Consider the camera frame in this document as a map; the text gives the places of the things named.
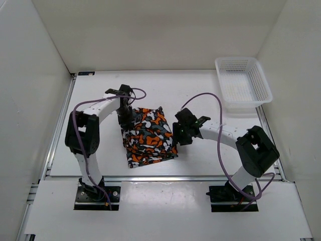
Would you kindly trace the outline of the orange camouflage shorts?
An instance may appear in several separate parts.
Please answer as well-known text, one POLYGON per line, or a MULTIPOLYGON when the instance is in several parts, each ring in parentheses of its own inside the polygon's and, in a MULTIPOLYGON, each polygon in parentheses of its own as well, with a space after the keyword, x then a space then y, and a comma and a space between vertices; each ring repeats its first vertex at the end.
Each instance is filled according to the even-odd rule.
POLYGON ((133 109, 132 128, 122 129, 121 134, 131 169, 178 156, 174 135, 161 106, 157 109, 133 109))

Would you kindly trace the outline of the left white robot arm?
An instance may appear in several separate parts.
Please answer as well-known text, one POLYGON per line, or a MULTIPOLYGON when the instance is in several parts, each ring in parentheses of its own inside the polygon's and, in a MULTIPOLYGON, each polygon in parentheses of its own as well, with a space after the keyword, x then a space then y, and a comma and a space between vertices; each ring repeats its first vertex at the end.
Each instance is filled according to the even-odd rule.
POLYGON ((88 100, 77 104, 71 111, 65 145, 76 157, 82 178, 80 183, 88 189, 88 195, 94 201, 103 199, 105 188, 101 184, 103 176, 98 168, 96 151, 100 143, 100 124, 113 112, 117 113, 118 123, 124 129, 130 129, 133 123, 133 89, 121 85, 118 90, 108 89, 97 100, 88 100))

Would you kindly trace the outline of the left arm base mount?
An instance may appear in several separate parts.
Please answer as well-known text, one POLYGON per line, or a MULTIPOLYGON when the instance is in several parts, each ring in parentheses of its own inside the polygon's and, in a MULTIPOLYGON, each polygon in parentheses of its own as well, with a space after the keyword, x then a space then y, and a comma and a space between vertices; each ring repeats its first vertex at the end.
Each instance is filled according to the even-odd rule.
POLYGON ((74 210, 95 210, 95 211, 118 211, 120 204, 121 187, 104 186, 109 197, 98 189, 98 192, 91 192, 82 183, 78 182, 75 196, 74 210))

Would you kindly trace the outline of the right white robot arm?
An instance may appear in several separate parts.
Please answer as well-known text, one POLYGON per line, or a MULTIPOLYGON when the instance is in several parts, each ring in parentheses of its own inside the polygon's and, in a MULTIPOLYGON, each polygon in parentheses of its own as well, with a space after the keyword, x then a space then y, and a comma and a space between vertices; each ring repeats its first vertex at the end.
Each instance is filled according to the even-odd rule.
POLYGON ((188 108, 177 112, 175 117, 175 142, 184 146, 190 145, 193 138, 216 141, 219 163, 226 176, 228 173, 222 161, 220 145, 229 146, 238 152, 242 165, 235 174, 228 177, 225 184, 225 194, 230 200, 236 201, 242 195, 248 197, 244 188, 261 178, 280 157, 279 151, 262 127, 253 126, 243 130, 226 126, 207 116, 197 118, 188 108))

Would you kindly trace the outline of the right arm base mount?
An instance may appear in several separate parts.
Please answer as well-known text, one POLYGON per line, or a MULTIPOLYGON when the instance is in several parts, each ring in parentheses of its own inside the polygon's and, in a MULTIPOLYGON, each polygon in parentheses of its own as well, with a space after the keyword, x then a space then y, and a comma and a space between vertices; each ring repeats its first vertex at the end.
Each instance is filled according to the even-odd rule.
POLYGON ((209 186, 206 193, 210 197, 211 212, 258 212, 256 201, 226 186, 209 186))

